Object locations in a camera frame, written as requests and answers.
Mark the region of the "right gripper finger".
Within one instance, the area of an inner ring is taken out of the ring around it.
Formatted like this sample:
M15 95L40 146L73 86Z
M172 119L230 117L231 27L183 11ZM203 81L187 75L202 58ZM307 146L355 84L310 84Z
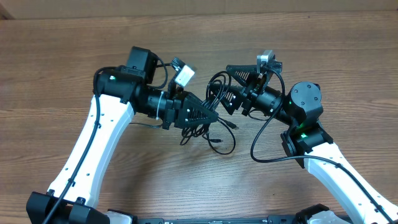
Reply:
M221 91L222 98L220 103L224 106L228 114L233 115L233 113L242 108L242 115L248 115L249 111L246 104L249 100L246 98L245 93L246 87L236 86L236 85L225 85L225 84L211 84L211 91L217 94Z
M257 79L256 65L227 65L226 71L244 87Z

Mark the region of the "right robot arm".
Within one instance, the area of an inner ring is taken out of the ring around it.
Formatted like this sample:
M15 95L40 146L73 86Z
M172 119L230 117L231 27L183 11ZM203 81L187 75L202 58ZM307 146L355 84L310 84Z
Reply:
M282 79L280 62L260 65L228 65L226 73L238 85L211 84L212 91L224 90L221 100L229 114L239 108L247 116L254 108L276 119L288 129L280 137L286 153L284 160L317 178L343 207L353 223L397 223L397 205L375 190L346 160L333 138L325 131L320 86L298 82L290 91L268 86L273 75Z

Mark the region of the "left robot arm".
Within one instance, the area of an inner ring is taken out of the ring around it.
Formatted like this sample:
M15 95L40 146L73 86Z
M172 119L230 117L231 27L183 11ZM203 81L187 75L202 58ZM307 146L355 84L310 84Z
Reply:
M96 71L89 114L72 153L46 193L32 192L27 201L32 223L137 223L134 215L96 209L109 162L134 115L160 119L164 129L218 119L194 94L152 86L156 69L164 66L149 49L132 47L125 65Z

